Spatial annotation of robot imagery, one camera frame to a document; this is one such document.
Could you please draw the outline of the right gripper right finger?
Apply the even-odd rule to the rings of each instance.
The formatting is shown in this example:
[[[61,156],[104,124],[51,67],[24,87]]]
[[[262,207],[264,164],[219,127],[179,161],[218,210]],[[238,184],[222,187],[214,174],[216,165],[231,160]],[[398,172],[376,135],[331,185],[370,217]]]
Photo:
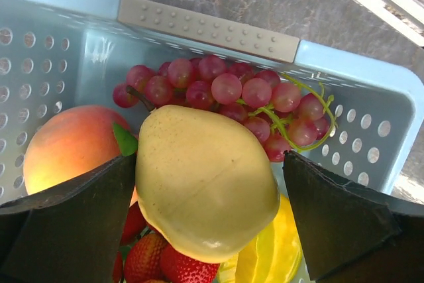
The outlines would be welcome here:
[[[423,281],[423,205],[285,154],[284,182],[316,282]]]

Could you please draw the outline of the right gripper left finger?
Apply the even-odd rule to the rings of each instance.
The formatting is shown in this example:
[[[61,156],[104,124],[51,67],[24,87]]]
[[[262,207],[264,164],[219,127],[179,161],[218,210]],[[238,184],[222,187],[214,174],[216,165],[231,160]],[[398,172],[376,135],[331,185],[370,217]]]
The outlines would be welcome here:
[[[1,205],[2,282],[111,282],[135,155]]]

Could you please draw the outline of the red strawberries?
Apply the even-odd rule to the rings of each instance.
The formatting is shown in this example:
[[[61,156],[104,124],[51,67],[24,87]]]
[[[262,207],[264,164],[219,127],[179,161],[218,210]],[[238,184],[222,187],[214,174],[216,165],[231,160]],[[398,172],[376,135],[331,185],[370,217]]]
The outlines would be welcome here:
[[[144,219],[139,206],[130,206],[117,253],[112,282],[212,282],[219,265],[190,258],[174,249]]]

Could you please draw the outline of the orange peach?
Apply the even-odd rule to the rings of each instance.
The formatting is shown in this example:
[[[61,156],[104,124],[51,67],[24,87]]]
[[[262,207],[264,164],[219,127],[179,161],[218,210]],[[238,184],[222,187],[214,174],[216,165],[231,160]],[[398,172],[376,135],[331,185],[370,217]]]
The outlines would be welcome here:
[[[73,107],[49,119],[26,150],[23,178],[27,194],[51,188],[120,155],[113,123],[130,129],[123,116],[101,105]]]

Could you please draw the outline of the yellow pear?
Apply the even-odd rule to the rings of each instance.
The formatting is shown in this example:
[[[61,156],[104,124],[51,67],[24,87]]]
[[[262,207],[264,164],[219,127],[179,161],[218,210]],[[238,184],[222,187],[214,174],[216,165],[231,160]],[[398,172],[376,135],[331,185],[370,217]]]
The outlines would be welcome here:
[[[278,183],[259,140],[218,113],[165,105],[142,122],[135,185],[146,219],[178,252],[221,263],[276,216]]]

